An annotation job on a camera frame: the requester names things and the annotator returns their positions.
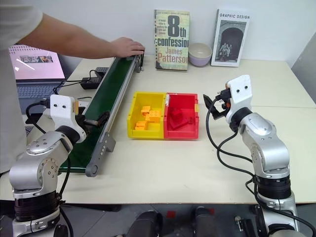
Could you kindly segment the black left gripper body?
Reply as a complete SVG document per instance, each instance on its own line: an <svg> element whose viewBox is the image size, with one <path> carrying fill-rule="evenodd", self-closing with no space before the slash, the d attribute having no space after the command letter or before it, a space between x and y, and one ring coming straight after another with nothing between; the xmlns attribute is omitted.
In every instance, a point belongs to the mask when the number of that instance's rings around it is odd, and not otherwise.
<svg viewBox="0 0 316 237"><path fill-rule="evenodd" d="M75 115L75 120L77 124L84 130L87 131L87 127L84 124L85 116L84 115Z"/></svg>

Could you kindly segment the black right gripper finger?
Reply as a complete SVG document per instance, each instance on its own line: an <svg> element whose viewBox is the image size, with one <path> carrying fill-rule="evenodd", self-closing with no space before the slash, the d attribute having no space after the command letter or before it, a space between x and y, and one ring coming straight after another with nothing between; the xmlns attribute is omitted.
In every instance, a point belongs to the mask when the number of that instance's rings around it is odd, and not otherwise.
<svg viewBox="0 0 316 237"><path fill-rule="evenodd" d="M213 116L214 120L220 119L220 118L226 116L226 111L223 110L223 111L219 112L217 109L212 109L212 116Z"/></svg>
<svg viewBox="0 0 316 237"><path fill-rule="evenodd" d="M213 100L210 99L209 96L203 94L203 99L204 99L204 103L205 103L205 106L207 107L207 109L212 109L213 108Z"/></svg>

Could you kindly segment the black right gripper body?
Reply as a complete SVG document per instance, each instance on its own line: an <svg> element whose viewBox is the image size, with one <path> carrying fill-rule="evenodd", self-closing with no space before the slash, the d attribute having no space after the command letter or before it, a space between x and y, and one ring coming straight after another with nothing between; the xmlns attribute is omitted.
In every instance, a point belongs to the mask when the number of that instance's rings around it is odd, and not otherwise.
<svg viewBox="0 0 316 237"><path fill-rule="evenodd" d="M215 101L218 101L221 103L221 107L223 110L226 111L226 115L231 108L231 103L230 103L231 97L232 97L231 91L229 88L226 88L220 91L219 94L215 97Z"/></svg>

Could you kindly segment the person's bare hand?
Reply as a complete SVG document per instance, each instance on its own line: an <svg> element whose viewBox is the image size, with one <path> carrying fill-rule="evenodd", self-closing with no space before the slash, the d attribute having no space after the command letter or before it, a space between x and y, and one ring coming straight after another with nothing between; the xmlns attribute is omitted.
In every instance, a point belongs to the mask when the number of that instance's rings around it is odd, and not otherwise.
<svg viewBox="0 0 316 237"><path fill-rule="evenodd" d="M125 58L135 55L142 55L145 52L145 47L130 38L121 37L110 42L111 50L109 55L112 57Z"/></svg>

